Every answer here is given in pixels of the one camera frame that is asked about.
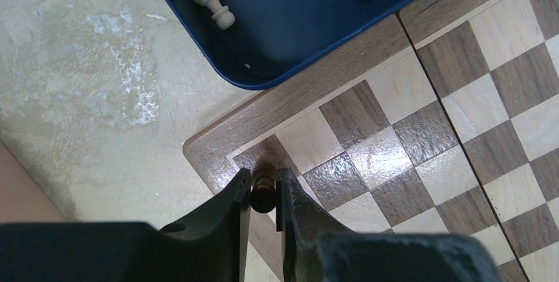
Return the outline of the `dark chess pawn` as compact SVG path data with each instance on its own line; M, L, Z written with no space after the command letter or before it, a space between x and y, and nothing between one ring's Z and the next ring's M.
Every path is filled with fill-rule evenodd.
M278 170L270 164L259 165L251 173L250 205L258 213L268 213L277 205Z

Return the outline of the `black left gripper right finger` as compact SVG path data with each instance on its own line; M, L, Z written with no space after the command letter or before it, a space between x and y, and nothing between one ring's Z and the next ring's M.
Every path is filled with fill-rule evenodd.
M357 233L278 170L285 281L500 281L486 248L453 234Z

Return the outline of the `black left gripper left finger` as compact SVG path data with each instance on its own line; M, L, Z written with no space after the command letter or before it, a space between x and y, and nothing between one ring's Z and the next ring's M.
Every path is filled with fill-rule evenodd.
M250 171L161 229L144 222L8 223L2 281L241 281Z

